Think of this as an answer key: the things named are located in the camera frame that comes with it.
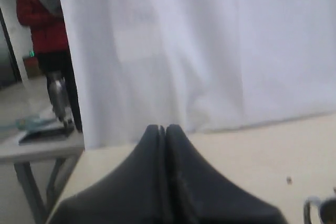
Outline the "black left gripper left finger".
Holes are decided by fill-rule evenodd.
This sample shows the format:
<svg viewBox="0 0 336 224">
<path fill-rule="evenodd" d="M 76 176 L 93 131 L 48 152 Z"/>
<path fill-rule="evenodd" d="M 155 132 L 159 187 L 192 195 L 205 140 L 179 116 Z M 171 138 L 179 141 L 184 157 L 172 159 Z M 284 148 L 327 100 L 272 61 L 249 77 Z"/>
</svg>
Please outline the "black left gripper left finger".
<svg viewBox="0 0 336 224">
<path fill-rule="evenodd" d="M 114 171 L 64 200 L 50 223 L 164 223 L 159 151 L 163 133 L 163 127 L 149 125 Z"/>
</svg>

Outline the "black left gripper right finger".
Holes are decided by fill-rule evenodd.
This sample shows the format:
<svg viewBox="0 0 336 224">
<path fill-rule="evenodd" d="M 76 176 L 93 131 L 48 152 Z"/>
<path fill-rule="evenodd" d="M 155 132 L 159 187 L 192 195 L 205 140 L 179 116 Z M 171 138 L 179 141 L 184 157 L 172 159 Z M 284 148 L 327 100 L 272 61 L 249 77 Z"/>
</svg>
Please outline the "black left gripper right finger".
<svg viewBox="0 0 336 224">
<path fill-rule="evenodd" d="M 179 125 L 166 129 L 166 170 L 175 223 L 286 223 L 281 211 L 220 174 Z"/>
</svg>

